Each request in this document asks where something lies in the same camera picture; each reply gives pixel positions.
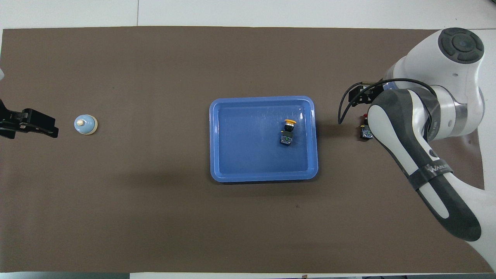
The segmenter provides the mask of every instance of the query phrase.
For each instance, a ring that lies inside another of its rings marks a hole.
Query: brown tabletop
[[[117,27],[5,30],[7,108],[56,118],[57,139],[0,139],[0,271],[491,272],[452,237],[338,102],[431,30]],[[209,171],[217,98],[306,95],[319,172],[225,185]],[[83,136],[80,114],[99,121]],[[482,187],[476,133],[433,143]]]

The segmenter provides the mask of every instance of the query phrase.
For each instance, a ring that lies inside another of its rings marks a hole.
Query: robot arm
[[[417,94],[430,93],[422,88],[381,93],[369,108],[369,127],[440,224],[496,270],[496,196],[456,178],[432,150],[422,137],[427,112]]]
[[[456,178],[428,144],[469,134],[479,125],[484,99],[477,75],[483,55],[482,41],[469,30],[434,33],[385,76],[421,81],[430,92],[411,82],[388,82],[372,102],[368,121],[439,223],[496,270],[496,195]]]

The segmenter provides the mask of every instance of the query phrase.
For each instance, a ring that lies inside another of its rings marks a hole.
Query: black clamp
[[[34,132],[52,138],[59,136],[55,118],[34,109],[23,109],[22,112],[8,110],[0,99],[0,136],[13,139],[15,132]]]
[[[358,104],[372,104],[372,101],[374,101],[374,99],[376,99],[379,94],[384,92],[384,88],[382,86],[375,86],[365,92],[362,92],[367,86],[372,84],[373,83],[370,82],[363,82],[362,85],[359,85],[350,91],[350,94],[348,95],[348,102],[351,102],[353,98],[355,98],[355,96],[360,94],[358,100],[351,103],[352,107],[356,107]]]
[[[453,169],[451,169],[446,161],[444,161],[443,159],[439,159],[420,167],[408,177],[408,182],[410,182],[413,189],[416,191],[422,185],[432,180],[434,177],[448,172],[453,172]]]

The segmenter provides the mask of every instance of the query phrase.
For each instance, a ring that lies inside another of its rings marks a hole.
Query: blue tray
[[[297,122],[291,145],[279,142],[285,119]],[[210,105],[210,173],[218,182],[310,179],[317,171],[310,98],[229,98]]]

